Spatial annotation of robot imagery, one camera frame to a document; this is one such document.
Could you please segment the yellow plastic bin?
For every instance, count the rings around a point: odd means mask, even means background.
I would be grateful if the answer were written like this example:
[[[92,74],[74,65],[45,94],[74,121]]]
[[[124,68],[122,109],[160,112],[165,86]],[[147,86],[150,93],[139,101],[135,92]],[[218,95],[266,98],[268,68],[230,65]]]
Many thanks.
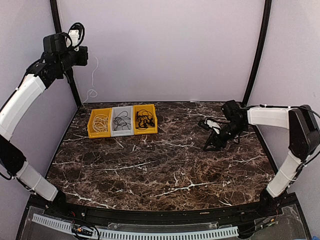
[[[158,119],[154,104],[133,105],[133,131],[135,135],[158,133]]]
[[[112,108],[99,108],[91,111],[87,124],[90,139],[111,137],[111,113]]]

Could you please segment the grey plastic bin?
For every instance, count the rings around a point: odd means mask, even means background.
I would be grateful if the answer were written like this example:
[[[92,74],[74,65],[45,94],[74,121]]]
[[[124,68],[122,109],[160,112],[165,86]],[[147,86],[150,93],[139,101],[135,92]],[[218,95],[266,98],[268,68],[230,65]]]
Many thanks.
[[[134,135],[133,106],[113,107],[110,120],[111,137]]]

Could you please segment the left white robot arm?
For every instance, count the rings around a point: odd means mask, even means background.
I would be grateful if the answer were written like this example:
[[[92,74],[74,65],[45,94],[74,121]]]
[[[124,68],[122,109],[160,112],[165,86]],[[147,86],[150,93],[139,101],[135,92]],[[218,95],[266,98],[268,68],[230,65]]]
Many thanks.
[[[83,30],[71,29],[44,37],[40,59],[28,67],[21,83],[0,109],[0,164],[9,175],[7,179],[16,178],[29,191],[52,202],[50,208],[60,218],[71,213],[70,206],[59,199],[63,193],[32,167],[11,138],[34,101],[55,80],[63,79],[74,66],[87,65],[88,48],[81,45],[84,36]]]

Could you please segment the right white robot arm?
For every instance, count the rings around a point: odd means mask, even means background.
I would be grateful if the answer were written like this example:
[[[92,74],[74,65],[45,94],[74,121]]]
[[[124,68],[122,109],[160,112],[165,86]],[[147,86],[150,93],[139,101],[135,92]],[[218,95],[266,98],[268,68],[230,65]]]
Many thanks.
[[[198,125],[210,132],[203,150],[221,151],[227,143],[240,136],[249,126],[268,127],[288,133],[288,152],[274,178],[264,192],[270,198],[278,198],[292,185],[302,170],[319,154],[319,114],[307,104],[300,106],[251,105],[240,106],[229,100],[221,107],[225,121],[207,117]]]

